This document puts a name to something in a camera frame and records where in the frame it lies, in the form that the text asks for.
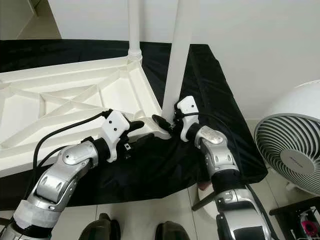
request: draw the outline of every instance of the dark table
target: dark table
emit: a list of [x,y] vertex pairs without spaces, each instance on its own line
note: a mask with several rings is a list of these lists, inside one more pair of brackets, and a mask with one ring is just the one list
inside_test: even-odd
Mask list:
[[[163,103],[171,44],[141,42],[142,67],[160,105]],[[9,40],[0,41],[0,72],[50,65],[123,57],[127,41],[108,40]],[[200,123],[223,132],[243,179],[257,183],[267,175],[266,166],[249,132],[218,60],[206,44],[190,45],[180,98],[192,95],[200,112],[223,120],[234,135],[211,118]],[[106,204],[163,198],[196,182],[209,180],[203,155],[177,137],[162,140],[147,136],[136,143],[130,160],[118,159],[99,166],[81,179],[69,206]],[[0,210],[18,206],[31,171],[0,178]]]

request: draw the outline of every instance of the white tile floor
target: white tile floor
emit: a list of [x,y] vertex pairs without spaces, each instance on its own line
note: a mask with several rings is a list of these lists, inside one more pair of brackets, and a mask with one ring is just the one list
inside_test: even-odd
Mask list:
[[31,19],[18,39],[61,39],[48,1],[41,0],[35,11],[37,16]]
[[96,220],[97,205],[67,207],[52,231],[51,240],[77,240],[85,227]]

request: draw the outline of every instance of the floor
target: floor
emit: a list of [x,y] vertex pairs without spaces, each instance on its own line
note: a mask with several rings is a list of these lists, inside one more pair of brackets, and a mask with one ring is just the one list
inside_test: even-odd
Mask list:
[[[60,39],[60,33],[47,0],[41,0],[35,8],[34,17],[22,31],[19,39]],[[256,120],[248,120],[253,132]],[[286,190],[287,181],[276,172],[269,170],[267,177],[252,185],[265,210],[295,203],[312,196],[294,188]],[[117,219],[121,226],[123,240],[151,240],[159,223],[173,221],[181,224],[191,240],[217,240],[217,223],[204,209],[191,211],[191,206],[198,200],[197,186],[193,185],[163,199],[146,201],[67,207],[52,232],[52,240],[76,240],[90,222],[97,220],[100,213],[108,213]],[[0,211],[0,217],[10,218],[13,211]],[[276,219],[270,217],[279,237],[284,240]]]
[[23,29],[18,39],[61,39],[48,1],[41,0],[34,9],[36,16]]

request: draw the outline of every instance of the electric fan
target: electric fan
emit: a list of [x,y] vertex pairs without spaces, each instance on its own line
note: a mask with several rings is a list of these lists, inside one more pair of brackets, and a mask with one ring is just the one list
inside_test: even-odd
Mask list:
[[297,86],[257,124],[264,159],[297,187],[320,195],[320,80]]

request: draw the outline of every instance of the silver robot arm segment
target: silver robot arm segment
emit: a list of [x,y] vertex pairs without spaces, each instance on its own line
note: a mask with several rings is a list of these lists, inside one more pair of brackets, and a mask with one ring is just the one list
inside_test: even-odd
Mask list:
[[241,179],[237,163],[228,148],[226,136],[198,123],[198,109],[192,96],[181,100],[175,110],[175,122],[181,125],[182,119],[181,140],[193,141],[204,155],[215,194],[214,201],[219,211],[216,216],[219,238],[270,240],[271,232],[266,219],[258,208],[252,192]]
[[118,111],[110,110],[101,128],[100,138],[86,138],[78,145],[67,146],[57,161],[45,171],[27,200],[22,200],[0,240],[49,240],[51,231],[67,206],[79,179],[99,161],[117,159],[117,144],[127,133],[141,128],[141,122],[129,122]]

